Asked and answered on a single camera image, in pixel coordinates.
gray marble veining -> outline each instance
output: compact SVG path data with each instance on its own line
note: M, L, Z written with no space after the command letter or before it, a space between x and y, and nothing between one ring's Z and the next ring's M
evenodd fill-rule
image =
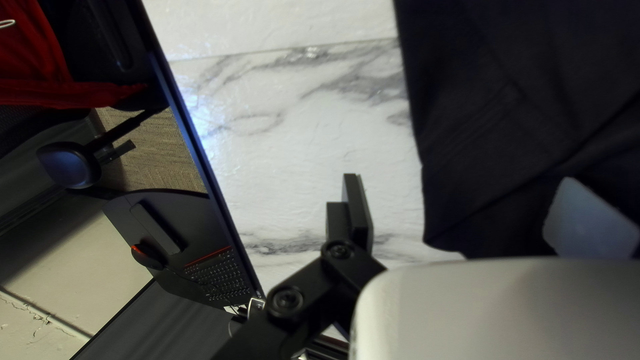
M361 174L388 267L461 259L421 242L420 163L397 40L172 63L266 291L314 259L324 204Z

black metal bracket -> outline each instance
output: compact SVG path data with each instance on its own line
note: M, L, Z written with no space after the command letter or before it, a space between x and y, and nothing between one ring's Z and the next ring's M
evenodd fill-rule
M328 202L321 255L275 286L213 360L290 360L314 348L334 323L346 333L362 288L386 268L371 257L373 226L364 188L344 174L343 202Z

screw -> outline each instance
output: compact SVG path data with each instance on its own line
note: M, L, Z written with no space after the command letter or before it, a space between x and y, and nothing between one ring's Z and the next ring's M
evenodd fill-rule
M351 256L351 249L345 245L334 245L329 249L329 254L336 259L346 259Z
M293 310L302 305L302 294L294 289L283 289L273 295L273 307L278 310Z

gray carpet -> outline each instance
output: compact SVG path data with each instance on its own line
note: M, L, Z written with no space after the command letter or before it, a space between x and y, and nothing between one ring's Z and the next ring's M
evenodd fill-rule
M136 114L100 108L93 114L94 124L109 130ZM123 191L170 188L206 192L171 109L145 120L114 146L129 139L136 148L105 165L98 185Z

black plastic piece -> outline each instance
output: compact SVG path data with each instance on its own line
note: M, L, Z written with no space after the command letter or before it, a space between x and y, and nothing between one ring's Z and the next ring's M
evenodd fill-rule
M176 240L172 239L169 234L163 229L160 224L162 221L157 215L155 218L149 213L153 211L149 205L145 205L144 202L139 202L129 209L131 215L142 225L153 239L162 247L164 252L169 255L174 255L182 251L178 246Z
M351 241L371 253L373 246L373 221L369 213L367 197L359 175L344 174L342 201L349 204L349 234Z
M75 142L50 143L39 148L36 154L51 179L65 188L87 188L102 175L93 152Z
M349 202L327 203L321 257L275 286L266 311L252 313L213 360L290 360L303 348L311 356L324 354L320 359L346 359L345 351L331 355L316 339L331 323L349 338L345 330L360 291L385 267L369 254L372 224L362 183L354 174L345 174L344 182Z

